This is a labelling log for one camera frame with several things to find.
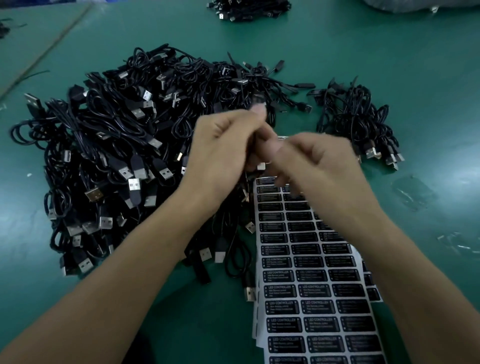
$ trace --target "hand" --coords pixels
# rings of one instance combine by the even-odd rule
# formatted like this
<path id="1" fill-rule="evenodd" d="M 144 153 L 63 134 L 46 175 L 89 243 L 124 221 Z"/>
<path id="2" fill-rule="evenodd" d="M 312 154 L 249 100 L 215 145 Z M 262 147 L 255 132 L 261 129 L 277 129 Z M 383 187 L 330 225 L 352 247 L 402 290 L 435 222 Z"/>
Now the hand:
<path id="1" fill-rule="evenodd" d="M 276 185 L 290 183 L 305 194 L 314 211 L 347 240 L 367 238 L 372 225 L 387 219 L 363 175 L 350 141 L 326 134 L 300 133 L 278 141 L 258 141 L 256 161 L 271 160 L 267 169 Z"/>
<path id="2" fill-rule="evenodd" d="M 276 137 L 266 116 L 265 106 L 254 105 L 251 110 L 198 119 L 179 190 L 195 200 L 200 198 L 198 205 L 207 214 L 215 213 L 240 179 L 253 134 L 264 140 Z"/>

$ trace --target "person's right hand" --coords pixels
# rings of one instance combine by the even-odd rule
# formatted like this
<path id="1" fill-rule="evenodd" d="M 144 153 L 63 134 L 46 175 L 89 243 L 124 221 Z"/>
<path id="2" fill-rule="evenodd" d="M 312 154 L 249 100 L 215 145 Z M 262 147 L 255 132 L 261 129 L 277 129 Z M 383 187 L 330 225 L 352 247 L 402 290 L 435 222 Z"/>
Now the person's right hand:
<path id="1" fill-rule="evenodd" d="M 285 141 L 257 141 L 256 154 L 271 161 L 267 174 L 276 185 L 290 183 L 314 211 L 347 240 L 368 238 L 388 221 L 363 175 L 350 141 L 326 134 L 300 133 Z"/>

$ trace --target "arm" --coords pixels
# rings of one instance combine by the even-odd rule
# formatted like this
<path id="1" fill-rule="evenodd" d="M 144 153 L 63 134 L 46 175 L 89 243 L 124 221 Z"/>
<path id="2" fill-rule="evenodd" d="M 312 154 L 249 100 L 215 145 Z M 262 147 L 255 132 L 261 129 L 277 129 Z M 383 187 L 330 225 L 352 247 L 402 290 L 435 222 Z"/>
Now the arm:
<path id="1" fill-rule="evenodd" d="M 249 160 L 271 160 L 313 209 L 360 250 L 413 363 L 480 363 L 480 315 L 380 208 L 347 139 L 302 133 L 259 141 Z"/>
<path id="2" fill-rule="evenodd" d="M 197 121 L 187 172 L 177 191 L 115 253 L 27 328 L 2 363 L 120 363 L 187 243 L 214 214 L 243 171 L 248 140 L 273 133 L 264 107 Z"/>

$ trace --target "black sticker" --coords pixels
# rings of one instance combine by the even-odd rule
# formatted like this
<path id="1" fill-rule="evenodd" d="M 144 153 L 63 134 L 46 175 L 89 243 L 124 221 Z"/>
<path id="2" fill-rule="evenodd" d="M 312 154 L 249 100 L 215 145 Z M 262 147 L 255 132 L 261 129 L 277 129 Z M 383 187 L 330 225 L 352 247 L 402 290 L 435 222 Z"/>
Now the black sticker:
<path id="1" fill-rule="evenodd" d="M 308 364 L 305 356 L 271 356 L 269 364 Z"/>
<path id="2" fill-rule="evenodd" d="M 292 243 L 317 242 L 318 237 L 314 232 L 292 232 L 289 234 Z"/>
<path id="3" fill-rule="evenodd" d="M 310 352 L 344 352 L 341 336 L 307 336 Z"/>
<path id="4" fill-rule="evenodd" d="M 276 186 L 261 186 L 257 187 L 258 194 L 271 194 L 274 192 L 280 192 L 280 189 Z"/>
<path id="5" fill-rule="evenodd" d="M 306 332 L 340 332 L 336 317 L 304 317 Z"/>
<path id="6" fill-rule="evenodd" d="M 324 254 L 352 254 L 350 244 L 337 243 L 337 244 L 322 244 Z"/>
<path id="7" fill-rule="evenodd" d="M 352 355 L 350 360 L 352 361 L 352 364 L 385 364 L 385 358 L 381 354 Z"/>
<path id="8" fill-rule="evenodd" d="M 258 214 L 260 221 L 285 221 L 285 214 L 283 212 L 264 212 Z"/>
<path id="9" fill-rule="evenodd" d="M 365 286 L 373 286 L 375 284 L 371 273 L 364 273 L 363 277 L 365 278 Z"/>
<path id="10" fill-rule="evenodd" d="M 323 269 L 297 269 L 298 282 L 327 282 L 327 273 Z"/>
<path id="11" fill-rule="evenodd" d="M 313 231 L 315 225 L 313 222 L 289 222 L 288 231 Z"/>
<path id="12" fill-rule="evenodd" d="M 342 238 L 338 232 L 336 231 L 322 231 L 319 232 L 318 235 L 320 235 L 320 240 L 322 242 L 343 242 L 345 241 L 344 238 Z"/>
<path id="13" fill-rule="evenodd" d="M 332 282 L 360 281 L 360 275 L 356 269 L 330 269 L 328 275 Z"/>
<path id="14" fill-rule="evenodd" d="M 262 186 L 265 184 L 274 184 L 275 177 L 264 177 L 264 178 L 257 178 L 257 185 Z"/>
<path id="15" fill-rule="evenodd" d="M 346 356 L 312 356 L 311 364 L 348 364 Z"/>
<path id="16" fill-rule="evenodd" d="M 282 195 L 280 194 L 259 194 L 257 195 L 258 202 L 276 202 L 282 201 Z"/>
<path id="17" fill-rule="evenodd" d="M 294 284 L 264 286 L 265 298 L 294 298 L 297 290 Z"/>
<path id="18" fill-rule="evenodd" d="M 355 258 L 351 255 L 326 256 L 327 267 L 356 267 Z"/>
<path id="19" fill-rule="evenodd" d="M 365 290 L 362 284 L 332 284 L 335 297 L 365 297 Z"/>
<path id="20" fill-rule="evenodd" d="M 370 301 L 381 301 L 380 294 L 378 293 L 378 289 L 375 287 L 367 288 L 368 298 Z"/>
<path id="21" fill-rule="evenodd" d="M 262 267 L 264 269 L 292 268 L 292 260 L 289 256 L 279 258 L 262 258 Z"/>
<path id="22" fill-rule="evenodd" d="M 293 270 L 264 270 L 265 283 L 294 282 Z"/>
<path id="23" fill-rule="evenodd" d="M 349 352 L 380 352 L 382 347 L 377 335 L 346 335 Z"/>
<path id="24" fill-rule="evenodd" d="M 262 244 L 288 243 L 287 234 L 260 234 Z"/>
<path id="25" fill-rule="evenodd" d="M 319 244 L 294 244 L 291 247 L 294 255 L 320 254 Z"/>
<path id="26" fill-rule="evenodd" d="M 258 211 L 282 211 L 283 204 L 281 202 L 270 202 L 266 204 L 258 204 Z"/>
<path id="27" fill-rule="evenodd" d="M 288 245 L 262 245 L 261 251 L 263 256 L 290 255 L 290 248 Z"/>
<path id="28" fill-rule="evenodd" d="M 333 230 L 330 226 L 326 225 L 323 221 L 317 221 L 318 230 Z"/>
<path id="29" fill-rule="evenodd" d="M 293 196 L 291 194 L 285 194 L 283 195 L 283 199 L 285 201 L 305 201 L 305 197 L 303 197 L 302 195 Z"/>
<path id="30" fill-rule="evenodd" d="M 340 314 L 369 314 L 367 300 L 337 300 L 336 306 Z"/>
<path id="31" fill-rule="evenodd" d="M 299 284 L 300 297 L 332 297 L 328 284 Z"/>
<path id="32" fill-rule="evenodd" d="M 343 316 L 340 321 L 343 331 L 375 331 L 372 316 Z"/>
<path id="33" fill-rule="evenodd" d="M 265 312 L 267 315 L 298 315 L 298 301 L 265 301 Z"/>
<path id="34" fill-rule="evenodd" d="M 268 317 L 267 331 L 272 332 L 302 332 L 300 317 Z"/>
<path id="35" fill-rule="evenodd" d="M 287 212 L 288 221 L 305 221 L 311 219 L 312 213 L 310 211 Z"/>
<path id="36" fill-rule="evenodd" d="M 285 210 L 287 211 L 310 210 L 310 206 L 308 206 L 306 202 L 285 202 Z"/>
<path id="37" fill-rule="evenodd" d="M 268 351 L 274 353 L 306 352 L 302 336 L 269 336 Z"/>
<path id="38" fill-rule="evenodd" d="M 284 222 L 263 222 L 260 223 L 260 232 L 282 232 L 287 231 Z"/>
<path id="39" fill-rule="evenodd" d="M 301 310 L 305 315 L 332 315 L 335 306 L 332 300 L 302 300 Z"/>
<path id="40" fill-rule="evenodd" d="M 296 268 L 323 268 L 324 260 L 321 256 L 296 256 L 293 258 Z"/>

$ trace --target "person's left hand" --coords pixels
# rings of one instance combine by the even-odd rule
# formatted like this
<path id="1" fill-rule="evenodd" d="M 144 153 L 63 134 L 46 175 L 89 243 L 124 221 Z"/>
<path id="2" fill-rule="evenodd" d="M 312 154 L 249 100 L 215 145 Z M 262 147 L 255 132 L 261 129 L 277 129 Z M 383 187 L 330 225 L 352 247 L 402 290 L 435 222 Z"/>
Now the person's left hand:
<path id="1" fill-rule="evenodd" d="M 276 136 L 265 122 L 264 105 L 204 115 L 197 120 L 185 175 L 178 190 L 187 198 L 200 199 L 212 215 L 233 190 L 245 169 L 249 141 Z"/>

